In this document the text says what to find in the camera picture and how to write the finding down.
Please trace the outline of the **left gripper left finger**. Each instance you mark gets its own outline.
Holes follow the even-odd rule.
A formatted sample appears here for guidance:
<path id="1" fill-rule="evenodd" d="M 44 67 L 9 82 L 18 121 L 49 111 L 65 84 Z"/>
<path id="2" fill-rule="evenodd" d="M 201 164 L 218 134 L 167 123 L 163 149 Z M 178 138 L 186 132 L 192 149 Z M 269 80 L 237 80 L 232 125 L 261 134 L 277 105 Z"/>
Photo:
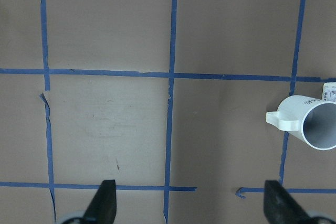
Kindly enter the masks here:
<path id="1" fill-rule="evenodd" d="M 116 218 L 116 181 L 104 180 L 83 215 L 83 223 L 113 224 Z"/>

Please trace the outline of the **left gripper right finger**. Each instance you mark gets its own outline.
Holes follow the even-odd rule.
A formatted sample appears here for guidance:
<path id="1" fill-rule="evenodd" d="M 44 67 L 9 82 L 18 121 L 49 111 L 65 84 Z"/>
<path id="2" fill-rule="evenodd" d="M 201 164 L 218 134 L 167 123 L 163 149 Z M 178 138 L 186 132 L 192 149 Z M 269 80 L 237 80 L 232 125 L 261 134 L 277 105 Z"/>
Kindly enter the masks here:
<path id="1" fill-rule="evenodd" d="M 263 211 L 268 223 L 306 223 L 311 217 L 277 180 L 264 184 Z"/>

